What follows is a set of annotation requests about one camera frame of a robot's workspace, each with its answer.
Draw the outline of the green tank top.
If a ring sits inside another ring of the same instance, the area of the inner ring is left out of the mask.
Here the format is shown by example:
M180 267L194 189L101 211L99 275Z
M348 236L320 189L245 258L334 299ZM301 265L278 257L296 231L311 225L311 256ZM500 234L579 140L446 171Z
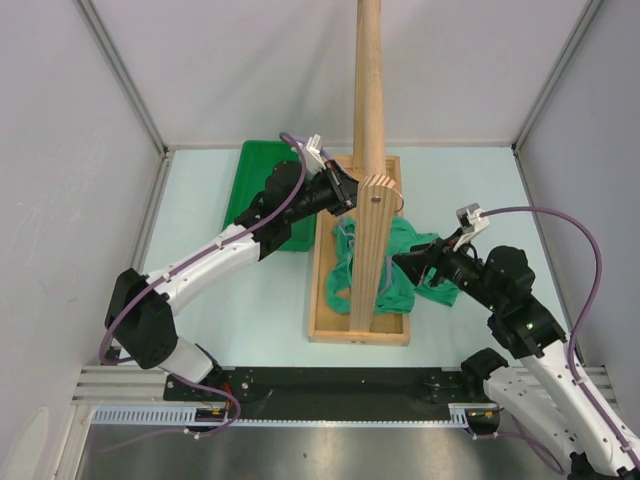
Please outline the green tank top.
M335 240L336 265L327 276L325 299L329 308L338 314L351 311L349 293L353 280L356 224L352 217L340 218L332 230ZM436 240L436 233L419 233L402 217L392 221L387 253L382 267L381 279L374 312L405 314L412 311L415 300L421 296L427 300L452 307L460 293L449 281L432 286L429 281L434 273L429 272L419 285L414 285L392 256L407 253L411 247L429 244Z

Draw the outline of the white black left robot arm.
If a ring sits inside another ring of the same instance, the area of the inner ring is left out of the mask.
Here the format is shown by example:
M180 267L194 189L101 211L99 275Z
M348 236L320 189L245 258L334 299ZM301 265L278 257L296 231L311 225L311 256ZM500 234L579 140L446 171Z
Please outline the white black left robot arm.
M357 180L334 160L315 172L299 162L278 163L248 208L192 256L147 274L122 272L107 310L107 332L141 369L160 368L185 379L197 398L214 397L221 387L218 364L178 335L176 315L214 282L278 250L295 223L322 211L338 217L354 209L357 191Z

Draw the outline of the lilac wire hanger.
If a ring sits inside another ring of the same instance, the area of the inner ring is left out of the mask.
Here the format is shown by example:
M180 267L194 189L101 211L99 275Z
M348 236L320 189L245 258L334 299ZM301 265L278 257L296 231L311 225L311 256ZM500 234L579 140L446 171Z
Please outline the lilac wire hanger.
M337 263L327 278L327 301L337 312L349 313L351 301L347 290L352 288L353 259L357 249L357 222L351 216L343 216L332 231L336 240ZM402 216L393 213L383 235L385 257L381 263L381 276L375 303L377 313L408 312L414 302L413 287L402 271L392 263L392 256L404 253L416 239L416 232Z

